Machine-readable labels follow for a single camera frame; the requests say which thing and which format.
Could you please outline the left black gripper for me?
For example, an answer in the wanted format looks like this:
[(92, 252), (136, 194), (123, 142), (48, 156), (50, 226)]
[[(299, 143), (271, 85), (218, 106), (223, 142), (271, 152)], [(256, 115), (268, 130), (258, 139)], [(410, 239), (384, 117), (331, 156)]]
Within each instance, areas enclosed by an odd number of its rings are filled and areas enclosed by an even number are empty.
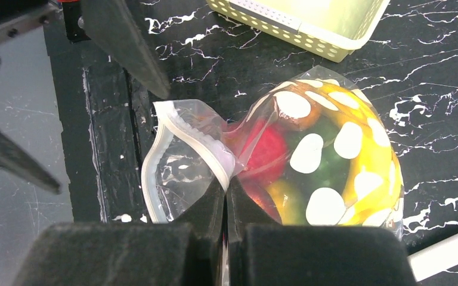
[(0, 1), (0, 44), (54, 20), (65, 1)]

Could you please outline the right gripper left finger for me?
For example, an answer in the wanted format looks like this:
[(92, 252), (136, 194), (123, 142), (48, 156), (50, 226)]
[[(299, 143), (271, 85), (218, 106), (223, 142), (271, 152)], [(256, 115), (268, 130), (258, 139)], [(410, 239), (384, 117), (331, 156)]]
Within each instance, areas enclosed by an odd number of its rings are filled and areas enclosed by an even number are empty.
[(219, 285), (225, 193), (217, 182), (169, 223), (52, 225), (14, 285)]

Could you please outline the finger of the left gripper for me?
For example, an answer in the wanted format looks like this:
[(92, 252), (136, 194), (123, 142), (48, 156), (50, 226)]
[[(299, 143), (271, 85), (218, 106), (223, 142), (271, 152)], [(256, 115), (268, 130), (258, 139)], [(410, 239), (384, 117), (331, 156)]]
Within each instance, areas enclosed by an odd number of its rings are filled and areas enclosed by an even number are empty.
[(129, 1), (80, 1), (83, 29), (104, 52), (155, 96), (167, 99), (170, 81), (138, 27)]
[(61, 194), (61, 183), (43, 165), (0, 131), (0, 169), (52, 193)]

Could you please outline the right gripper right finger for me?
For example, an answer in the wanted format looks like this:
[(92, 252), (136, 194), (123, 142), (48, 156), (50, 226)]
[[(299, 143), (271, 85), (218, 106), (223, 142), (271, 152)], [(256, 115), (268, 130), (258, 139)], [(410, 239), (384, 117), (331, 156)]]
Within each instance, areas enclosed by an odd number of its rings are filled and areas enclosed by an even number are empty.
[(386, 229), (283, 226), (233, 178), (226, 192), (231, 285), (415, 285), (407, 252)]

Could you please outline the clear polka dot zip bag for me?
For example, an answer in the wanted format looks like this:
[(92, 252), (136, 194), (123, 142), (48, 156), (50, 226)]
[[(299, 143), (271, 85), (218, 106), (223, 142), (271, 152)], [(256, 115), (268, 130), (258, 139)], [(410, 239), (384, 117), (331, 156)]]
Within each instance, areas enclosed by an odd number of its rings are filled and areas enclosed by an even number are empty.
[(154, 223), (190, 209), (211, 183), (245, 193), (283, 225), (381, 227), (403, 236), (400, 162), (373, 104), (315, 66), (256, 100), (238, 122), (197, 100), (157, 101), (141, 169)]

